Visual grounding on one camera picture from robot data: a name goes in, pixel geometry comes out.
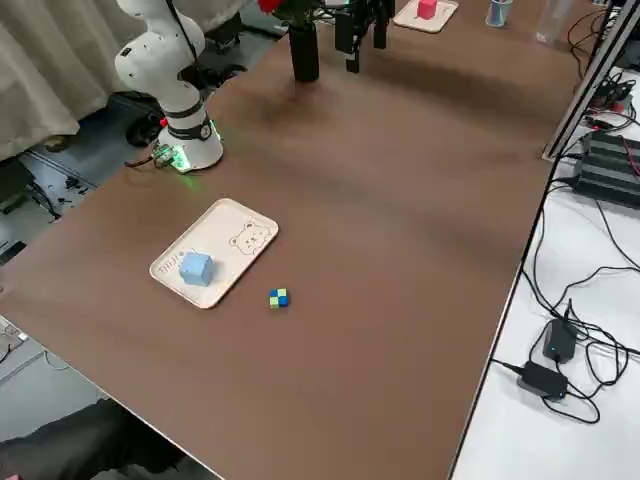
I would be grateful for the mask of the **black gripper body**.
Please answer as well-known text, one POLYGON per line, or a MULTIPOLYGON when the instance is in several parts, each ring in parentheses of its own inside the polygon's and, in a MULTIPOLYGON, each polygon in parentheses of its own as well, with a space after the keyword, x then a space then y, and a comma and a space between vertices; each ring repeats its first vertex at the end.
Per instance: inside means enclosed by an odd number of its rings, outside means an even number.
POLYGON ((367 11, 382 11, 384 14, 396 13, 395 0, 349 0, 347 9, 355 11, 357 8, 366 9, 367 11))

